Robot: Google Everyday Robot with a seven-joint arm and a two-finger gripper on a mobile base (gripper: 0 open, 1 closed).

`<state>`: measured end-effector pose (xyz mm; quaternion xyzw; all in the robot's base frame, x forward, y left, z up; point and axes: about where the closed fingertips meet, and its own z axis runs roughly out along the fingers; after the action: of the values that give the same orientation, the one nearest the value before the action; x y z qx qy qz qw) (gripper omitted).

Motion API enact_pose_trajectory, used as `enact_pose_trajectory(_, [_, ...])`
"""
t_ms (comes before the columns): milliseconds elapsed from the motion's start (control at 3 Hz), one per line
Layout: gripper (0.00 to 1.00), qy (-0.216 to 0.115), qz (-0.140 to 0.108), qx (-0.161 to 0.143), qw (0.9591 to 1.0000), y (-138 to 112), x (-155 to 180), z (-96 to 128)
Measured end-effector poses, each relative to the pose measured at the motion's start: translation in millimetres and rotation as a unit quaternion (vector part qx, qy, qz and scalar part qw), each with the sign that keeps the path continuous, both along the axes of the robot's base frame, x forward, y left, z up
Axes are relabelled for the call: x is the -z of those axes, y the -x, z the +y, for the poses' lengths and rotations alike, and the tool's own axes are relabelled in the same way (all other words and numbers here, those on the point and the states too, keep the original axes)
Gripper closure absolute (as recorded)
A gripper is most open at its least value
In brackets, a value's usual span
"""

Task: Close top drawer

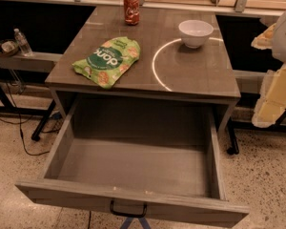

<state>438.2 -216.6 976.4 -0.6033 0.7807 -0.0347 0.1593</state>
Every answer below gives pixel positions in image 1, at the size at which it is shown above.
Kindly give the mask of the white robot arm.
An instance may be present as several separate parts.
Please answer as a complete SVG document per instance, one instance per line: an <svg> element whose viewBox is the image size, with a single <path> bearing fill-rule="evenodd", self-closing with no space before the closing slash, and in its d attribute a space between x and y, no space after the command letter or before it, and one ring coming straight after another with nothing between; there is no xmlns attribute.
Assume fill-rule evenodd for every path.
<svg viewBox="0 0 286 229"><path fill-rule="evenodd" d="M259 50L270 49L273 58L283 63L276 72L267 71L262 81L260 98L255 104L252 123L258 128L268 128L286 110L286 11L257 36L251 46Z"/></svg>

